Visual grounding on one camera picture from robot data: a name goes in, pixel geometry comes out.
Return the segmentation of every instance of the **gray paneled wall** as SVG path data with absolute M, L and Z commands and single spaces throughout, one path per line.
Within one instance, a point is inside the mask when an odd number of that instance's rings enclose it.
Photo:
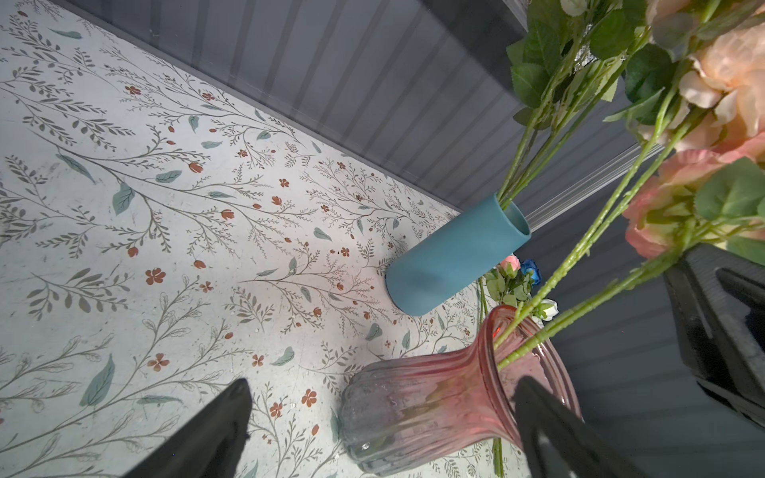
M 550 276 L 597 215 L 599 194 L 535 232 L 518 252 Z M 561 310 L 623 277 L 642 259 L 617 221 L 554 290 Z M 616 296 L 552 341 L 587 423 L 655 478 L 765 476 L 765 431 L 698 388 L 677 348 L 663 281 Z
M 73 0 L 459 209 L 499 187 L 521 105 L 501 0 Z M 600 118 L 518 199 L 531 210 L 629 148 Z

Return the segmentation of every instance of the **blue rose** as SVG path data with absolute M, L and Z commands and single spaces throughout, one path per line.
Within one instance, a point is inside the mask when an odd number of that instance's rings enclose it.
M 521 274 L 526 275 L 528 272 L 531 272 L 531 278 L 534 281 L 532 285 L 542 282 L 542 274 L 539 273 L 539 268 L 536 266 L 534 259 L 527 259 L 521 262 Z

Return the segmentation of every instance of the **blue cylindrical vase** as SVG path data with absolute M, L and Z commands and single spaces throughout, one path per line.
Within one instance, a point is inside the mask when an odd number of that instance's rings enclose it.
M 503 211 L 490 195 L 455 217 L 388 266 L 393 303 L 424 315 L 476 281 L 531 238 L 526 218 L 511 203 Z

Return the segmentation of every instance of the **pink glass vase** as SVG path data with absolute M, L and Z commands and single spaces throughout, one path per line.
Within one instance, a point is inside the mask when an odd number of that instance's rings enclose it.
M 495 308 L 473 345 L 456 352 L 386 360 L 364 367 L 343 391 L 340 434 L 367 473 L 387 476 L 502 437 L 521 446 L 512 397 L 531 375 L 581 416 L 561 358 L 546 342 L 497 372 L 499 362 L 539 328 L 524 320 L 496 351 L 493 337 L 515 316 Z

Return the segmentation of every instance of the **table surface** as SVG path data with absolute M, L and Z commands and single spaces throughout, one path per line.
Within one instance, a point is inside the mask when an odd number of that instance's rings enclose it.
M 362 476 L 349 378 L 476 333 L 474 288 L 410 317 L 383 281 L 454 211 L 52 4 L 0 24 L 0 478 L 121 476 L 237 377 L 237 476 Z

